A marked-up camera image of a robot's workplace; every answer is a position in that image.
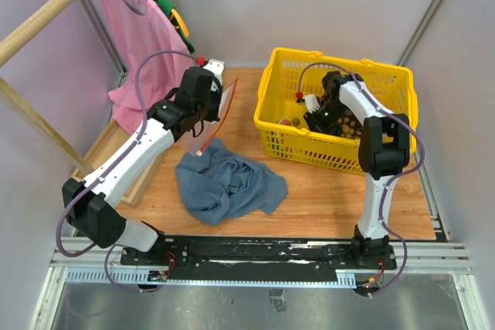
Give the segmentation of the clear zip bag orange seal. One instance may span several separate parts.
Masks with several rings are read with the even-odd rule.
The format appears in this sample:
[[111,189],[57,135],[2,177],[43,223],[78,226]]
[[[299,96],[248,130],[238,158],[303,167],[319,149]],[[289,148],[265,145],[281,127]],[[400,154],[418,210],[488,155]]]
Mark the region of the clear zip bag orange seal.
[[201,124],[195,125],[197,137],[193,137],[192,131],[184,134],[179,140],[179,146],[186,150],[188,153],[196,157],[198,151],[205,152],[210,142],[217,136],[222,124],[225,122],[230,110],[231,102],[234,97],[235,90],[237,88],[238,79],[224,85],[224,91],[221,96],[219,106],[219,120],[208,122],[203,121],[203,130],[200,133]]

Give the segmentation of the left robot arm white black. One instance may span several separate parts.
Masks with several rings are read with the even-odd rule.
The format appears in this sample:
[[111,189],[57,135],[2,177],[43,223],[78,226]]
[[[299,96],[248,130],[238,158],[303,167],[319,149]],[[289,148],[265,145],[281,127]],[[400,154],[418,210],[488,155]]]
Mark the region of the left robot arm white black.
[[156,102],[136,132],[83,180],[62,188],[63,218],[100,248],[114,244],[138,250],[147,264],[160,263],[166,246],[149,225],[126,219],[117,210],[122,196],[155,159],[176,142],[200,156],[220,128],[232,89],[222,84],[224,63],[209,60],[190,67],[178,88]]

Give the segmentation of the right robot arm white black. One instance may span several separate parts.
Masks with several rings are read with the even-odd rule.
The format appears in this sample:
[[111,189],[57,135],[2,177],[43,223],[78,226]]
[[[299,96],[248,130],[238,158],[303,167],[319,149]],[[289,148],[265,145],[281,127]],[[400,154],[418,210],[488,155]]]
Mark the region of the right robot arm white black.
[[349,111],[361,126],[358,164],[365,174],[364,209],[355,226],[350,251],[352,262],[367,268],[382,262],[397,267],[390,246],[388,222],[398,176],[410,158],[408,117],[394,114],[375,98],[357,74],[330,71],[322,78],[322,103],[304,94],[298,84],[296,101],[306,106],[304,118],[310,131],[336,134],[337,120]]

